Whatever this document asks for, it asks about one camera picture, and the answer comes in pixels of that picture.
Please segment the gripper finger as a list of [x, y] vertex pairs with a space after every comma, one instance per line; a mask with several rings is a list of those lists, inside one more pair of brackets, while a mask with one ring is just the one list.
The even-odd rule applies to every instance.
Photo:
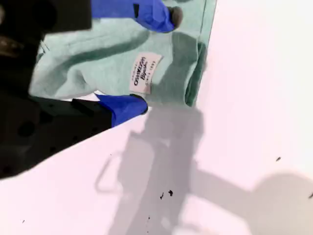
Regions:
[[147, 102], [135, 94], [96, 97], [97, 101], [36, 99], [39, 113], [34, 124], [34, 161], [42, 162], [148, 111]]
[[94, 19], [132, 19], [160, 33], [176, 30], [183, 19], [180, 7], [168, 7], [161, 0], [92, 0], [91, 15]]

